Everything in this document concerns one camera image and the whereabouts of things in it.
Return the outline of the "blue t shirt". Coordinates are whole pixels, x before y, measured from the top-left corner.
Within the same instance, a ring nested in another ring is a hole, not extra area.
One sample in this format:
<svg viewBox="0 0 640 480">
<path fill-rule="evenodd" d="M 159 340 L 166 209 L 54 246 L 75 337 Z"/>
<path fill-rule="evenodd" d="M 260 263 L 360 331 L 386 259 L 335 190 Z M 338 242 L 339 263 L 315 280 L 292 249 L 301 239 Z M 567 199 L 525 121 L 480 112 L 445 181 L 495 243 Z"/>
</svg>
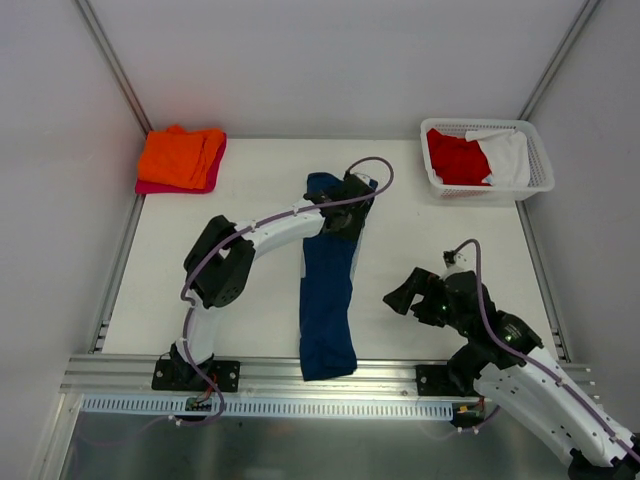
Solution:
<svg viewBox="0 0 640 480">
<path fill-rule="evenodd" d="M 345 376 L 357 369 L 348 309 L 361 237 L 346 241 L 321 234 L 303 241 L 299 358 L 306 381 Z"/>
</svg>

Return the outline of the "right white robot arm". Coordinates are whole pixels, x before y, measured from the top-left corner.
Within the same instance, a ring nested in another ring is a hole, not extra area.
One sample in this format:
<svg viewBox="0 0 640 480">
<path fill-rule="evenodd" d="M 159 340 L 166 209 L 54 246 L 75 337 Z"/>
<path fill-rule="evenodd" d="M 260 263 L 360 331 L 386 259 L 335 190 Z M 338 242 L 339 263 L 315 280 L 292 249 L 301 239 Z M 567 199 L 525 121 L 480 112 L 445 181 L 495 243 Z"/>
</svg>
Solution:
<svg viewBox="0 0 640 480">
<path fill-rule="evenodd" d="M 522 319 L 498 309 L 472 271 L 416 268 L 383 298 L 400 315 L 465 338 L 443 365 L 419 365 L 426 396 L 485 397 L 541 440 L 572 479 L 634 479 L 639 437 L 576 384 Z"/>
</svg>

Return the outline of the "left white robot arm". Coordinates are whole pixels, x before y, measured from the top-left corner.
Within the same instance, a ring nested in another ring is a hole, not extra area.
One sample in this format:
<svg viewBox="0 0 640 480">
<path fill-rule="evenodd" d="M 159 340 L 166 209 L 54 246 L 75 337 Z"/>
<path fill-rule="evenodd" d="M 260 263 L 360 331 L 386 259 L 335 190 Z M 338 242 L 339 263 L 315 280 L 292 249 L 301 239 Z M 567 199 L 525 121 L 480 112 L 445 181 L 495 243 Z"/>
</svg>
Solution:
<svg viewBox="0 0 640 480">
<path fill-rule="evenodd" d="M 170 348 L 171 376 L 182 390 L 204 387 L 213 372 L 211 322 L 243 292 L 251 267 L 264 254 L 293 241 L 302 243 L 299 297 L 299 359 L 304 380 L 352 374 L 357 357 L 348 324 L 356 253 L 378 187 L 347 173 L 342 179 L 312 173 L 307 191 L 291 212 L 255 226 L 212 218 L 190 250 L 181 292 L 191 311 L 181 337 Z"/>
</svg>

